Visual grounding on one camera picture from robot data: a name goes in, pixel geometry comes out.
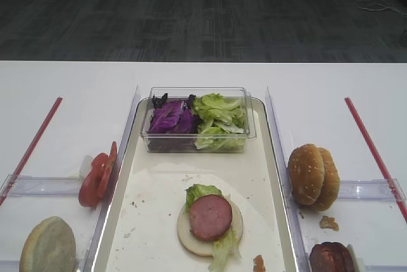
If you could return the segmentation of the right red rail strip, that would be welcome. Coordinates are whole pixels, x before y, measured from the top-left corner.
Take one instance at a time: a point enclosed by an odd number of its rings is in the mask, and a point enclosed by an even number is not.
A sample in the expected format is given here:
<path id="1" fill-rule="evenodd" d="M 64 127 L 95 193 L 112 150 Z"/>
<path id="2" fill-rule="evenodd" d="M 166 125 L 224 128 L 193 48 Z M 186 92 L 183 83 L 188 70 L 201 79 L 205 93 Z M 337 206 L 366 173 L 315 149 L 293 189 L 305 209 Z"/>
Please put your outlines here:
<path id="1" fill-rule="evenodd" d="M 359 113 L 357 112 L 357 109 L 355 108 L 354 104 L 352 103 L 350 97 L 345 97 L 344 101 L 352 114 L 354 121 L 356 122 L 356 125 L 358 126 L 366 144 L 369 147 L 369 150 L 371 151 L 372 156 L 374 157 L 376 164 L 378 165 L 378 168 L 380 169 L 382 176 L 384 179 L 387 181 L 389 185 L 389 189 L 391 193 L 394 195 L 394 198 L 397 202 L 397 205 L 399 207 L 399 210 L 406 220 L 406 202 L 403 200 L 403 197 L 401 195 L 402 189 L 400 187 L 396 187 L 396 180 L 392 178 L 390 172 L 387 170 L 387 167 L 385 163 L 383 162 L 382 157 L 380 156 L 378 149 L 376 148 L 373 140 L 371 139 Z"/>

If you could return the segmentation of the sesame bun back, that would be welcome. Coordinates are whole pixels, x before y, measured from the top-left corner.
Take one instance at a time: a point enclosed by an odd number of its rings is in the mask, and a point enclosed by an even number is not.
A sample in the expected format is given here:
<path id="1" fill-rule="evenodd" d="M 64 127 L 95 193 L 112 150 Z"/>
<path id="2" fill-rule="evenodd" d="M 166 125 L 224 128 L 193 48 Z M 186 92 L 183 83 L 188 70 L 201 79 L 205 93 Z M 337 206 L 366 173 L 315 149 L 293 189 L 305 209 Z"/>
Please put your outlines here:
<path id="1" fill-rule="evenodd" d="M 331 153 L 319 147 L 325 169 L 324 183 L 317 201 L 312 205 L 316 211 L 325 211 L 336 201 L 340 190 L 340 177 Z"/>

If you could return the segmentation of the bread crumb right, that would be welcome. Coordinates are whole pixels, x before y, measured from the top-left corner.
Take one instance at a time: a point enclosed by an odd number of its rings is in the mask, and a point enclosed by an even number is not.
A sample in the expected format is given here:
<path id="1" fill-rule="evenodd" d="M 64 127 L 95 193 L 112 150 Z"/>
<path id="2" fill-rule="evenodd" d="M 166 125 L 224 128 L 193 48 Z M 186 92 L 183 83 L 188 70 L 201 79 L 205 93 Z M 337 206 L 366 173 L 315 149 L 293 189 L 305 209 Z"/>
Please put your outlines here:
<path id="1" fill-rule="evenodd" d="M 329 217 L 327 215 L 323 215 L 322 219 L 319 221 L 319 227 L 321 229 L 332 229 L 333 231 L 339 231 L 339 225 L 336 222 L 334 217 Z"/>

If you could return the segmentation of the left clear cross divider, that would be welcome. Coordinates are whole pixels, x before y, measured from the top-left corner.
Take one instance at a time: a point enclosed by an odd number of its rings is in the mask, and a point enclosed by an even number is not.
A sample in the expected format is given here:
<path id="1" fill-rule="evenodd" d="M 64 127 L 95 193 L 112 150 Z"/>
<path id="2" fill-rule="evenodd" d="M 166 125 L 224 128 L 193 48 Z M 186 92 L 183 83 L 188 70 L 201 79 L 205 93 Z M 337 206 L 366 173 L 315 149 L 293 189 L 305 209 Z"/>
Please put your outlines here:
<path id="1" fill-rule="evenodd" d="M 80 187 L 77 177 L 8 175 L 1 186 L 1 196 L 77 196 Z"/>

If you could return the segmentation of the pink meat patty slice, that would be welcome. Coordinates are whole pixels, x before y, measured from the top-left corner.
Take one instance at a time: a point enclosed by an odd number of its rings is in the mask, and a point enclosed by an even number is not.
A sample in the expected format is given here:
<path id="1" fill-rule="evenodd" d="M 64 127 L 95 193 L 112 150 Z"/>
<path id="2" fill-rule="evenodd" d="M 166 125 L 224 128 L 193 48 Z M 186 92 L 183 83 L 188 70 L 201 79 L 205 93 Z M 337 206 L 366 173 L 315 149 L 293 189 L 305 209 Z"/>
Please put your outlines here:
<path id="1" fill-rule="evenodd" d="M 203 241 L 216 241 L 231 227 L 232 208 L 222 196 L 210 194 L 197 199 L 189 210 L 191 232 Z"/>

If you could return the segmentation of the dark meat patties stack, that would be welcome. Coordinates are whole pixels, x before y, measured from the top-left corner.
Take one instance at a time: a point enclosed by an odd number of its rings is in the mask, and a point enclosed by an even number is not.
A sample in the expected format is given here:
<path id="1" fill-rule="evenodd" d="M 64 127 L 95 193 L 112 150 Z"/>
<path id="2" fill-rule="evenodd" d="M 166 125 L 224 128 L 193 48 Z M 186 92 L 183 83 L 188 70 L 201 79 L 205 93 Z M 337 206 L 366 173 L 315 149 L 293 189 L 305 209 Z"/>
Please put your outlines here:
<path id="1" fill-rule="evenodd" d="M 309 261 L 313 272 L 355 272 L 350 251 L 339 242 L 314 245 Z"/>

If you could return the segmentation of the white metal tray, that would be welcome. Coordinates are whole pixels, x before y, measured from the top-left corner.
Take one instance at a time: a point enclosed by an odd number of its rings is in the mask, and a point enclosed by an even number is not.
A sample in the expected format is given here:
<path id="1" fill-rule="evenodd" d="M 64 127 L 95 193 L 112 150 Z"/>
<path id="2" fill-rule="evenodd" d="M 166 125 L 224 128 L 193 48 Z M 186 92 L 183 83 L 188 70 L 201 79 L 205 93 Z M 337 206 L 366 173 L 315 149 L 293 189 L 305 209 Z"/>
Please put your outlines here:
<path id="1" fill-rule="evenodd" d="M 214 185 L 240 209 L 240 258 L 228 271 L 251 271 L 261 255 L 268 271 L 295 271 L 266 109 L 252 100 L 257 136 L 242 153 L 150 153 L 139 135 L 147 108 L 139 102 L 134 127 L 95 257 L 94 271 L 207 271 L 210 259 L 188 252 L 177 237 L 186 189 Z"/>

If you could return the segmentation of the back tomato slice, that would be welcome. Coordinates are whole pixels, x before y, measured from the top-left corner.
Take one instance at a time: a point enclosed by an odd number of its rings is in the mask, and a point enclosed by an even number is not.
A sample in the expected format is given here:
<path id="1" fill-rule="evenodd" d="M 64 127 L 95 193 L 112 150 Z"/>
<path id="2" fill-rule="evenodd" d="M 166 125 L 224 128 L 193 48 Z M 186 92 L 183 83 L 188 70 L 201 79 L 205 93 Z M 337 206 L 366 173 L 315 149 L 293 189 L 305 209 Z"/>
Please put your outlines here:
<path id="1" fill-rule="evenodd" d="M 97 188 L 97 196 L 100 199 L 103 199 L 103 197 L 106 193 L 109 178 L 110 178 L 111 172 L 113 170 L 113 166 L 116 162 L 116 159 L 117 159 L 117 143 L 116 143 L 116 141 L 113 141 L 107 162 L 102 167 L 102 178 L 101 178 L 99 186 Z"/>

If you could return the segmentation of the lettuce leaf under patty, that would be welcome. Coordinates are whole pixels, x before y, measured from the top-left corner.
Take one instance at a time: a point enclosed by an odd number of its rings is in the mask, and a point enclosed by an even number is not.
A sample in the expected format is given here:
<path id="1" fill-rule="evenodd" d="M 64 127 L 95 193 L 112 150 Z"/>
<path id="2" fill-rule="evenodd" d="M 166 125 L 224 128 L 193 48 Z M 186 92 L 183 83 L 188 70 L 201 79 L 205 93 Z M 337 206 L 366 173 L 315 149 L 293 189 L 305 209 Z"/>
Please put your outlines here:
<path id="1" fill-rule="evenodd" d="M 228 202 L 231 200 L 229 196 L 223 195 L 216 186 L 194 184 L 186 190 L 186 213 L 189 213 L 190 206 L 197 199 L 210 194 L 222 196 Z M 209 256 L 213 258 L 213 261 L 209 266 L 209 271 L 224 271 L 231 256 L 240 257 L 235 230 L 230 227 L 220 239 L 213 242 L 213 256 Z"/>

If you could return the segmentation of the sesame bun front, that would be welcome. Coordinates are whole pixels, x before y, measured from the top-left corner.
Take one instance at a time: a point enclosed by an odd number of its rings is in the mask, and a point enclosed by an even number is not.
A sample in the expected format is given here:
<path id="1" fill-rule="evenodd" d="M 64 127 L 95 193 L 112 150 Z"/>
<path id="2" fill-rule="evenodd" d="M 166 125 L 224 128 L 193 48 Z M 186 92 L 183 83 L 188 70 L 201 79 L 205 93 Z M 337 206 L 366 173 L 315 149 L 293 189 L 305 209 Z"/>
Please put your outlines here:
<path id="1" fill-rule="evenodd" d="M 315 203 L 325 178 L 319 149 L 314 144 L 297 147 L 289 157 L 288 170 L 295 200 L 302 205 Z"/>

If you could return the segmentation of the tomato slice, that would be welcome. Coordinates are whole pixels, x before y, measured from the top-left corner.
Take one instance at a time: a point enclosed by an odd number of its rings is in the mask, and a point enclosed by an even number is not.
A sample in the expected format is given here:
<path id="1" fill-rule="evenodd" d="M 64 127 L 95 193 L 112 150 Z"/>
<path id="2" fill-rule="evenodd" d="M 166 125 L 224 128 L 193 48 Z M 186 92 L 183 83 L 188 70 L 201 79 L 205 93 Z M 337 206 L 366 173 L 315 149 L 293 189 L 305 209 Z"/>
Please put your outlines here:
<path id="1" fill-rule="evenodd" d="M 86 176 L 79 191 L 79 204 L 83 207 L 96 207 L 101 201 L 97 194 L 99 184 L 104 174 L 103 166 L 108 160 L 106 153 L 98 154 L 92 161 L 91 171 Z"/>
<path id="2" fill-rule="evenodd" d="M 103 199 L 103 197 L 106 193 L 109 178 L 110 178 L 111 172 L 113 170 L 113 166 L 116 162 L 116 159 L 117 159 L 117 143 L 116 143 L 116 141 L 113 141 L 107 162 L 102 167 L 102 178 L 101 178 L 99 186 L 97 188 L 97 196 L 100 199 Z"/>

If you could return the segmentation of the red rail strip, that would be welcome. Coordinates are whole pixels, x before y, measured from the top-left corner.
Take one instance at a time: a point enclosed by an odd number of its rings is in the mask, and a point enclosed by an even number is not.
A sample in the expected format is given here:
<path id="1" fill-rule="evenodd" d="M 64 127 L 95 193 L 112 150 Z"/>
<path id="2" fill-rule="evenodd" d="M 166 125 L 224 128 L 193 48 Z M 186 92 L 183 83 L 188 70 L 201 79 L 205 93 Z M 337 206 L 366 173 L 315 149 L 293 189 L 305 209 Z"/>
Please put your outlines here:
<path id="1" fill-rule="evenodd" d="M 15 181 L 18 179 L 19 175 L 21 174 L 24 166 L 28 162 L 29 158 L 31 157 L 31 154 L 35 150 L 39 140 L 41 139 L 43 133 L 45 132 L 46 128 L 48 127 L 50 121 L 52 120 L 53 116 L 57 112 L 57 109 L 59 108 L 63 98 L 58 97 L 54 104 L 52 105 L 52 108 L 48 112 L 46 118 L 42 122 L 41 126 L 39 127 L 39 130 L 35 134 L 33 140 L 29 144 L 27 150 L 25 151 L 24 155 L 22 156 L 22 159 L 20 160 L 19 164 L 17 165 L 16 169 L 14 172 L 8 176 L 8 178 L 5 180 L 4 184 L 2 185 L 1 188 L 1 201 L 0 204 L 2 205 L 5 201 L 5 199 L 8 196 L 8 193 L 10 192 L 11 188 L 13 187 Z"/>
<path id="2" fill-rule="evenodd" d="M 394 198 L 397 202 L 397 205 L 399 207 L 399 210 L 406 220 L 406 202 L 403 200 L 403 197 L 401 195 L 402 189 L 400 187 L 396 187 L 396 180 L 392 178 L 390 172 L 387 170 L 387 167 L 385 163 L 383 162 L 382 157 L 380 156 L 378 149 L 376 148 L 373 140 L 371 139 L 359 113 L 357 112 L 357 109 L 355 108 L 354 104 L 352 103 L 350 97 L 345 97 L 344 101 L 352 114 L 354 121 L 356 122 L 356 125 L 358 126 L 366 144 L 369 147 L 369 150 L 371 151 L 372 156 L 374 157 L 376 164 L 378 165 L 378 168 L 380 169 L 382 176 L 384 179 L 387 181 L 389 185 L 389 189 L 391 193 L 394 195 Z"/>

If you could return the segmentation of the right clear long divider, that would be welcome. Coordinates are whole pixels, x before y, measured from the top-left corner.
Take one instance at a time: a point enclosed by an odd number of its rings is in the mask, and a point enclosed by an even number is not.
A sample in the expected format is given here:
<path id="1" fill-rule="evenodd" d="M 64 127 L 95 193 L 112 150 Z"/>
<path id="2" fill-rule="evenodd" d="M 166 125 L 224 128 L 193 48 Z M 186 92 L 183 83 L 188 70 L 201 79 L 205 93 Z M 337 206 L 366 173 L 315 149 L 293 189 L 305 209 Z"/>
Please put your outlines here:
<path id="1" fill-rule="evenodd" d="M 289 228 L 289 236 L 291 241 L 291 248 L 293 250 L 296 271 L 310 271 L 308 254 L 304 247 L 300 221 L 298 219 L 299 217 L 301 217 L 301 215 L 299 214 L 299 208 L 291 194 L 291 183 L 286 167 L 286 158 L 284 155 L 281 136 L 279 132 L 279 125 L 276 118 L 275 105 L 273 103 L 272 96 L 270 95 L 268 86 L 266 87 L 265 100 L 268 119 L 270 122 L 270 133 L 273 139 L 275 161 L 279 174 L 280 189 L 282 192 L 282 198 L 284 200 L 285 215 Z"/>

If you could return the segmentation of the bottom bun on tray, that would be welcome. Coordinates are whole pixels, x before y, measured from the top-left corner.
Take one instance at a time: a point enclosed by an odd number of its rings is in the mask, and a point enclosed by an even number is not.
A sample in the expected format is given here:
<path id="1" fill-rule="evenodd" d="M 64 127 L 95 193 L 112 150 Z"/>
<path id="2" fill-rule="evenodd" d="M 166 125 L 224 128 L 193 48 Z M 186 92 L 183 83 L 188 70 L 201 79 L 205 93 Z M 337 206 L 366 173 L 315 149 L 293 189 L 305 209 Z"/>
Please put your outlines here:
<path id="1" fill-rule="evenodd" d="M 231 228 L 235 230 L 237 245 L 239 245 L 244 229 L 243 217 L 236 204 L 231 200 L 229 203 L 233 211 Z M 199 240 L 190 232 L 190 218 L 189 213 L 186 213 L 186 205 L 183 205 L 177 219 L 177 234 L 182 245 L 190 252 L 201 257 L 213 256 L 214 242 Z"/>

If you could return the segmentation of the clear plastic salad container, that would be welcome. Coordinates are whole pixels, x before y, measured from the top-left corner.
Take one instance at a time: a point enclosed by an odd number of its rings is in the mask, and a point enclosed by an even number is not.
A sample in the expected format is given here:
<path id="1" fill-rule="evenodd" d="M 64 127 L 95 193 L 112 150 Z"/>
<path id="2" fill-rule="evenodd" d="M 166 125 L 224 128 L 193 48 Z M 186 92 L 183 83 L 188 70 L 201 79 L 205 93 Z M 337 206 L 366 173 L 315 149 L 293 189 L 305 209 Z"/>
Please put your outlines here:
<path id="1" fill-rule="evenodd" d="M 242 87 L 153 87 L 141 137 L 152 153 L 240 153 L 256 137 Z"/>

